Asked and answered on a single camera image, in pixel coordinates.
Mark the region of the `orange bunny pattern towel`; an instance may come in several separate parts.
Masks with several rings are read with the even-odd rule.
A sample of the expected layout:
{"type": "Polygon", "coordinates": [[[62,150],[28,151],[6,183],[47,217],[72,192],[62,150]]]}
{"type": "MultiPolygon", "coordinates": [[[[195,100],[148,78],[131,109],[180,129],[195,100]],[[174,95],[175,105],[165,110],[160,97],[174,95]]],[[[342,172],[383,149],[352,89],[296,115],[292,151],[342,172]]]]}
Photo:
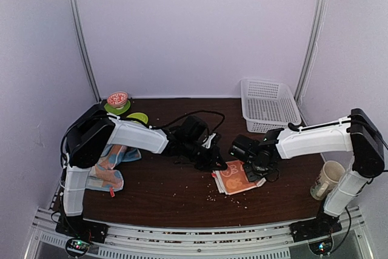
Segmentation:
{"type": "Polygon", "coordinates": [[[265,178],[257,182],[249,182],[243,169],[243,162],[239,160],[226,162],[226,170],[216,170],[212,172],[219,193],[234,195],[250,189],[261,187],[267,181],[265,178]]]}

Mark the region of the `white plastic basket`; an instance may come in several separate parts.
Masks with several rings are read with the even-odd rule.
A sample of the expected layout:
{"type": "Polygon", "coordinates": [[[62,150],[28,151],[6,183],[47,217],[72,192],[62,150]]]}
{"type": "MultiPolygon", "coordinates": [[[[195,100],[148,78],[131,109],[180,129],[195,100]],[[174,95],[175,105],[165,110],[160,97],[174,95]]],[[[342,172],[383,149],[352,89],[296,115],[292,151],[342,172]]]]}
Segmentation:
{"type": "Polygon", "coordinates": [[[240,81],[242,116],[248,132],[266,133],[302,123],[290,88],[279,82],[242,79],[240,81]]]}

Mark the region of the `blue patchwork towel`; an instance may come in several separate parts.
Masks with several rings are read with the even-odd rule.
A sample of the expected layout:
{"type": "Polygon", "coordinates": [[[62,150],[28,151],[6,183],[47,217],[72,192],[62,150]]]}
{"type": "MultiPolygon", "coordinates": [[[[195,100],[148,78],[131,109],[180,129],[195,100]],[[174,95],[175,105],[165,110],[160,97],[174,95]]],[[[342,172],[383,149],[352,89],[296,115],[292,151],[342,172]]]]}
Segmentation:
{"type": "Polygon", "coordinates": [[[141,158],[141,152],[137,148],[108,144],[89,172],[86,189],[108,192],[114,197],[116,192],[124,188],[124,177],[117,167],[121,163],[134,162],[141,158]]]}

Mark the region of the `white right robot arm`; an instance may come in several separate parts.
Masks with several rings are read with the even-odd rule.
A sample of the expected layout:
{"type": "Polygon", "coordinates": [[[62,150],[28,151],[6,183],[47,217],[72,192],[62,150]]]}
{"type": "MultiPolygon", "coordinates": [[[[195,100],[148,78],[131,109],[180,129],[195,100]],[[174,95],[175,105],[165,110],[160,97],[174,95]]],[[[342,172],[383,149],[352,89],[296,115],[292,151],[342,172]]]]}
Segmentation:
{"type": "Polygon", "coordinates": [[[244,163],[249,181],[274,172],[280,160],[316,153],[352,153],[353,161],[325,199],[323,213],[311,222],[311,231],[322,236],[363,187],[385,171],[385,149],[376,125],[364,110],[355,108],[350,115],[329,123],[305,127],[289,124],[270,130],[261,141],[238,135],[230,153],[244,163]]]}

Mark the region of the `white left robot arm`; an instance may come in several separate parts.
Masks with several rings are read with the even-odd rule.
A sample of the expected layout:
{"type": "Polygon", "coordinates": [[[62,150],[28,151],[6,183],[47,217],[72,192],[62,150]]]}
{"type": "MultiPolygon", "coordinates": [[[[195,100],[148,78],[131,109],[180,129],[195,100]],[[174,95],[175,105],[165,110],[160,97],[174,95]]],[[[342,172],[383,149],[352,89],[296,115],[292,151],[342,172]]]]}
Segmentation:
{"type": "Polygon", "coordinates": [[[189,112],[162,126],[150,126],[137,118],[89,110],[64,134],[60,151],[64,169],[62,213],[64,228],[74,237],[87,232],[82,220],[87,177],[108,146],[121,145],[162,156],[183,156],[200,171],[225,170],[218,147],[220,134],[189,112]]]}

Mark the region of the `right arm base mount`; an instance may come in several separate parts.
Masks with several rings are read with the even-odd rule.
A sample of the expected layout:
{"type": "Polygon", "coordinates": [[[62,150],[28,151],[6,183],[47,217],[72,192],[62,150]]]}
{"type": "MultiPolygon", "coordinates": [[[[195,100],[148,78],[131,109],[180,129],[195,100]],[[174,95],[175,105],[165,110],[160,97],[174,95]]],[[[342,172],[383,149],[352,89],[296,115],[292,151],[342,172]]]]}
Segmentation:
{"type": "Polygon", "coordinates": [[[297,221],[290,226],[290,233],[295,243],[309,242],[310,251],[317,256],[328,256],[333,250],[333,233],[342,230],[339,217],[325,214],[320,209],[315,218],[297,221]]]}

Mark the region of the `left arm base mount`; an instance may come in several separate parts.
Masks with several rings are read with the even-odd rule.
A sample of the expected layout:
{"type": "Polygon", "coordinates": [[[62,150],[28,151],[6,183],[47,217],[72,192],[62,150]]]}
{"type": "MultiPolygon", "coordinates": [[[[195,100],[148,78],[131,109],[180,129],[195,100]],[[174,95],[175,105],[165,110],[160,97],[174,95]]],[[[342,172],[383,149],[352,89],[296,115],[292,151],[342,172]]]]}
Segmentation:
{"type": "Polygon", "coordinates": [[[108,225],[87,221],[83,215],[69,217],[61,212],[55,231],[69,237],[65,242],[65,251],[71,258],[84,256],[94,243],[104,243],[108,225]]]}

